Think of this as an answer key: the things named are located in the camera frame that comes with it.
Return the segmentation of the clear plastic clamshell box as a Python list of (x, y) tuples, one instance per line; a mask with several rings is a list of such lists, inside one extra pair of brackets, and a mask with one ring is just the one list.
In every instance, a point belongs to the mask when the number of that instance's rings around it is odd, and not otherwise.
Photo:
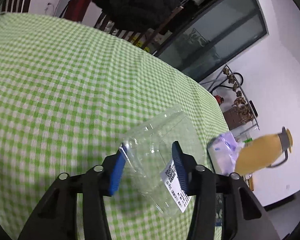
[(134, 187), (165, 217), (185, 212), (191, 200), (182, 191), (175, 171), (172, 159), (175, 141), (198, 163), (206, 162), (194, 125), (179, 105), (131, 128), (120, 147), (126, 160), (125, 171)]

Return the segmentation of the red blue fabric bag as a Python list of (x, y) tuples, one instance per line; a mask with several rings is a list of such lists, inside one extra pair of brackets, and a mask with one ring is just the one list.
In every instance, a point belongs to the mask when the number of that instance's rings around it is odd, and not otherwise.
[(82, 22), (91, 0), (70, 0), (64, 18), (74, 22)]

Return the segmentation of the dark sliding glass door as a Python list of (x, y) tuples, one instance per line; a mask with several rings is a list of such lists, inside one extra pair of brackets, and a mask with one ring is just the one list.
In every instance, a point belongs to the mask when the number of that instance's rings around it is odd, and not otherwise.
[(197, 82), (267, 34), (257, 0), (189, 0), (164, 30), (150, 54)]

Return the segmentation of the purple tissue pack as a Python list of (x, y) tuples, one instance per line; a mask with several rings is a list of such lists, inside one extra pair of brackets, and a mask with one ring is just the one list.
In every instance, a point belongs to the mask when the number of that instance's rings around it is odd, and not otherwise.
[(208, 145), (207, 151), (217, 174), (230, 175), (235, 171), (243, 142), (237, 142), (231, 132), (220, 134)]

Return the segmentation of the yellow thermos jug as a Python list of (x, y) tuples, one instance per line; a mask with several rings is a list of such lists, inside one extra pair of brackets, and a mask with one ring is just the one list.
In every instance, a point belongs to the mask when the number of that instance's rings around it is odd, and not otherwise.
[(292, 146), (292, 135), (285, 127), (281, 133), (261, 136), (240, 150), (235, 172), (244, 176), (263, 168), (279, 167), (288, 160)]

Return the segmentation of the green checkered tablecloth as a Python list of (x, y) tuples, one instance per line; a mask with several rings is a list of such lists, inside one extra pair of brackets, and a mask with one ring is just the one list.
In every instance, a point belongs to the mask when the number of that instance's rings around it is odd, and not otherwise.
[(81, 174), (173, 106), (206, 146), (228, 126), (196, 81), (129, 42), (64, 19), (0, 15), (0, 224), (17, 239), (62, 172)]

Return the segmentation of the metal side rack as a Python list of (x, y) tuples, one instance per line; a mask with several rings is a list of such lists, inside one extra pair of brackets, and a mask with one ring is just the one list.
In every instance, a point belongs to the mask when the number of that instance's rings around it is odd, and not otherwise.
[(243, 90), (243, 75), (224, 65), (217, 74), (200, 81), (217, 100), (226, 124), (235, 137), (260, 129), (257, 110)]

